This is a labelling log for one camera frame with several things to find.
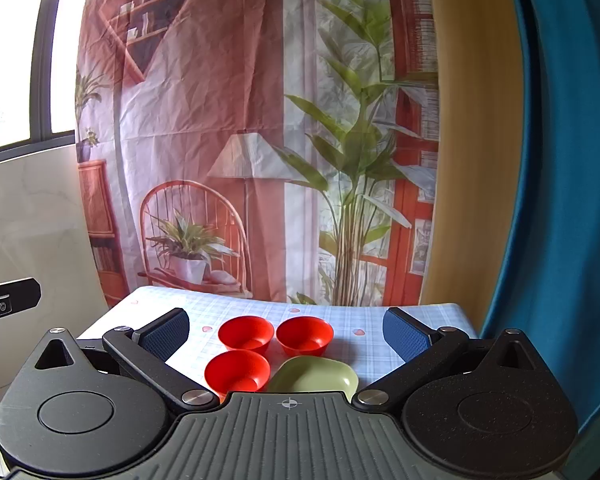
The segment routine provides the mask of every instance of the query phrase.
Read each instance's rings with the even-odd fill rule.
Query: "bookshelf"
[[[129,294],[129,289],[107,185],[106,161],[80,162],[78,177],[93,260],[104,297],[112,307]]]
[[[98,13],[116,55],[135,82],[144,81],[162,38],[186,0],[104,0]]]

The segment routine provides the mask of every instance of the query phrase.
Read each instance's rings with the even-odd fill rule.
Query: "flower pot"
[[[87,139],[81,140],[75,146],[78,162],[87,162],[91,158],[91,145]]]
[[[207,265],[205,260],[185,260],[171,257],[171,269],[175,272],[176,277],[194,285],[202,283]]]

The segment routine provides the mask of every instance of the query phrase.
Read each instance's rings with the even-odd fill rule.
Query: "bowl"
[[[240,316],[225,321],[218,339],[227,350],[251,350],[264,354],[273,338],[273,325],[258,316]]]
[[[298,316],[282,322],[276,337],[287,355],[320,356],[333,339],[333,328],[319,317]]]
[[[349,402],[358,389],[358,375],[340,361],[301,355],[286,361],[267,385],[270,394],[343,392]]]
[[[250,350],[229,350],[206,364],[205,381],[222,399],[228,392],[257,392],[269,382],[269,362]]]

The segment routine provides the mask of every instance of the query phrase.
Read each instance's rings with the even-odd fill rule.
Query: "metal screw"
[[[201,406],[212,400],[214,400],[214,394],[206,390],[189,390],[182,394],[182,402],[193,406]]]
[[[358,394],[358,400],[362,404],[380,406],[389,400],[389,394],[382,390],[363,390]]]

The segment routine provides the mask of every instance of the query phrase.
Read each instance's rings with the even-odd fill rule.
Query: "red bowl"
[[[250,350],[229,350],[206,364],[205,381],[220,397],[228,392],[259,392],[269,382],[269,362]]]
[[[298,316],[281,323],[276,337],[287,355],[322,355],[333,339],[333,328],[319,317]]]
[[[251,350],[264,354],[273,333],[273,325],[263,317],[240,316],[222,323],[218,339],[227,350]]]

